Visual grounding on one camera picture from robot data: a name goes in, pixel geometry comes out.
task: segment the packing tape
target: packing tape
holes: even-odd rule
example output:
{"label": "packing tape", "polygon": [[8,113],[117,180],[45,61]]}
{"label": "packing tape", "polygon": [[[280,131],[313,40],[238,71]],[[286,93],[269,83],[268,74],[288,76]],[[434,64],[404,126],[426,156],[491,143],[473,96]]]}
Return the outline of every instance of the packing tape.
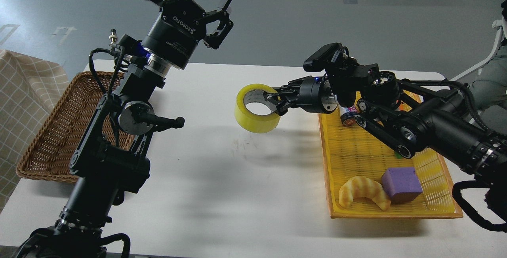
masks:
{"label": "packing tape", "polygon": [[[280,121],[276,106],[264,99],[264,92],[276,93],[276,90],[263,84],[250,84],[241,89],[236,97],[234,117],[242,128],[255,133],[265,133],[273,130]],[[259,115],[251,112],[246,105],[249,103],[261,103],[271,110],[271,114]]]}

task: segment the can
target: can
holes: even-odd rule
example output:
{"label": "can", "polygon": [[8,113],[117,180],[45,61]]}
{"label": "can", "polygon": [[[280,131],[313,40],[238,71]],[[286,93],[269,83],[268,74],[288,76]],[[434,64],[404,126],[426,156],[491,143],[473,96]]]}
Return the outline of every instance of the can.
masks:
{"label": "can", "polygon": [[345,108],[342,106],[338,106],[340,110],[340,120],[342,121],[343,126],[353,126],[356,124],[355,115],[359,114],[355,105]]}

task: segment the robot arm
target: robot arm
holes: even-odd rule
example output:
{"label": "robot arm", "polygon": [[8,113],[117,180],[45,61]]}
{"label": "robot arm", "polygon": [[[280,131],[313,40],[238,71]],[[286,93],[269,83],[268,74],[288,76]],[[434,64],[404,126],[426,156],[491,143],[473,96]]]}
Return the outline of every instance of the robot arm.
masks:
{"label": "robot arm", "polygon": [[[454,198],[481,227],[507,232],[507,223],[491,224],[461,197],[464,188],[489,188],[488,207],[507,222],[507,136],[490,130],[480,120],[467,85],[447,80],[399,80],[393,72],[379,71],[377,64],[359,65],[339,43],[323,46],[303,68],[326,74],[290,81],[274,88],[276,93],[264,92],[265,101],[276,107],[275,113],[282,116],[288,108],[303,108],[329,114],[337,104],[352,106],[356,92],[360,92],[357,106],[361,113],[355,119],[364,130],[405,158],[429,147],[474,175],[475,181],[455,184]],[[429,85],[451,89],[434,92],[423,87]],[[422,96],[423,103],[404,91]],[[401,101],[412,109],[398,110]],[[480,128],[462,119],[468,112]]]}
{"label": "robot arm", "polygon": [[[102,227],[112,219],[112,205],[123,202],[124,192],[137,193],[150,176],[146,158],[152,134],[181,128],[181,117],[167,119],[154,114],[148,102],[156,87],[164,86],[170,67],[184,69],[200,40],[217,49],[232,28],[226,11],[231,0],[223,0],[216,11],[205,12],[193,0],[150,0],[160,7],[159,15],[143,41],[123,36],[116,43],[116,31],[109,36],[111,49],[90,53],[90,70],[98,80],[92,56],[97,52],[115,57],[116,67],[107,89],[74,153],[71,174],[80,178],[54,226],[34,231],[20,246],[17,258],[103,258],[107,245],[123,240],[123,257],[129,256],[130,240],[125,234],[101,238]],[[216,32],[206,35],[206,24],[220,21]],[[119,70],[127,68],[116,89]],[[129,150],[107,141],[103,122],[109,117],[114,132],[135,135]]]}

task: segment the wicker basket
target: wicker basket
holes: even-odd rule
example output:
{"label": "wicker basket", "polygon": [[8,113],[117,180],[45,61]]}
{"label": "wicker basket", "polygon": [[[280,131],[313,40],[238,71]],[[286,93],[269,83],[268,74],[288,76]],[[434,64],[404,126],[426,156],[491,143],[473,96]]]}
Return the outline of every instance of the wicker basket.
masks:
{"label": "wicker basket", "polygon": [[[319,124],[331,218],[463,217],[451,195],[453,183],[444,158],[435,151],[427,148],[411,159],[397,159],[393,150],[361,127],[344,127],[339,114],[320,114]],[[391,167],[414,167],[423,194],[409,203],[391,204],[388,211],[366,198],[355,199],[348,209],[338,203],[339,190],[348,179],[363,175],[381,183],[385,170]]]}
{"label": "wicker basket", "polygon": [[[97,74],[107,87],[112,72]],[[123,74],[119,74],[115,87],[122,77]],[[102,96],[90,72],[76,75],[18,162],[16,174],[28,179],[76,182],[78,177],[70,175],[69,162]],[[104,121],[103,133],[110,142],[114,142],[108,120]],[[120,147],[128,149],[134,136],[120,131],[119,139]]]}

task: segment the checkered cloth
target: checkered cloth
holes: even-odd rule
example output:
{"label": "checkered cloth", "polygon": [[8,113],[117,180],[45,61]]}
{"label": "checkered cloth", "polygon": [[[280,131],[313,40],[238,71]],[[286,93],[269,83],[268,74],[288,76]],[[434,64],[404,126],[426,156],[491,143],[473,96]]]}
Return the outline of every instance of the checkered cloth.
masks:
{"label": "checkered cloth", "polygon": [[0,49],[0,211],[19,180],[16,164],[68,84],[60,65]]}

